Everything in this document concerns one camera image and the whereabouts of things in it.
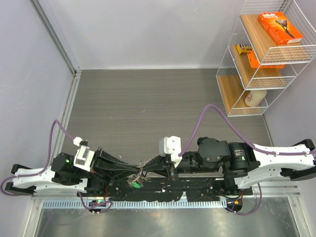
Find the metal disc with keyrings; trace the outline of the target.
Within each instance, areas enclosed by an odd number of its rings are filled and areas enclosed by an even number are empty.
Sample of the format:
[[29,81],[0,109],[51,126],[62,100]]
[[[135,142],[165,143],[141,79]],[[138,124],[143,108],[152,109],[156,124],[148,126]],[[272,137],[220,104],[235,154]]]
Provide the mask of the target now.
[[130,176],[128,176],[127,182],[128,185],[132,188],[134,188],[132,186],[133,183],[138,183],[140,184],[142,187],[144,187],[144,183],[147,182],[149,179],[147,178],[147,173],[145,171],[143,171],[143,166],[147,161],[144,162],[140,162],[139,165],[137,165],[136,167],[138,168],[138,172],[136,174],[132,174]]

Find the key with green tag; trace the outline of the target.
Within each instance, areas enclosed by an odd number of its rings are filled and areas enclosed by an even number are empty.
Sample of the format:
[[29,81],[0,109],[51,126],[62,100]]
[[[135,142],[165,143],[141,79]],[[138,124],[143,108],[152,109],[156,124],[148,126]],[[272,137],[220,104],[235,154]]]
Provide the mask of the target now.
[[133,186],[134,188],[137,188],[137,189],[139,189],[139,188],[142,187],[142,186],[141,186],[140,184],[138,184],[138,183],[133,183],[132,186]]

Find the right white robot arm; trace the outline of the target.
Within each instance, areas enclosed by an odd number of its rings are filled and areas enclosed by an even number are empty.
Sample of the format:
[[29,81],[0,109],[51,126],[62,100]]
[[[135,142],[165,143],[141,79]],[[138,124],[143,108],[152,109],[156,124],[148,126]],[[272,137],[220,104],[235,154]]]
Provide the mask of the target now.
[[310,139],[290,147],[268,147],[200,137],[197,145],[197,151],[182,152],[179,137],[161,139],[159,155],[145,163],[142,175],[151,172],[175,180],[179,174],[221,170],[223,190],[231,195],[261,182],[304,181],[316,176],[316,148]]

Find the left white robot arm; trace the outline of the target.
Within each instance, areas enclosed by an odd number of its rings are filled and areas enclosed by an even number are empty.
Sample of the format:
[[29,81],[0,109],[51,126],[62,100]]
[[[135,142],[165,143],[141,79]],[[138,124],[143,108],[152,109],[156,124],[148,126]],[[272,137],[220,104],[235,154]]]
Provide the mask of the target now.
[[108,185],[126,181],[140,170],[140,166],[124,162],[101,148],[92,151],[80,146],[74,156],[58,154],[47,168],[15,164],[11,170],[13,178],[2,189],[15,196],[70,196],[80,192],[84,197],[98,197]]

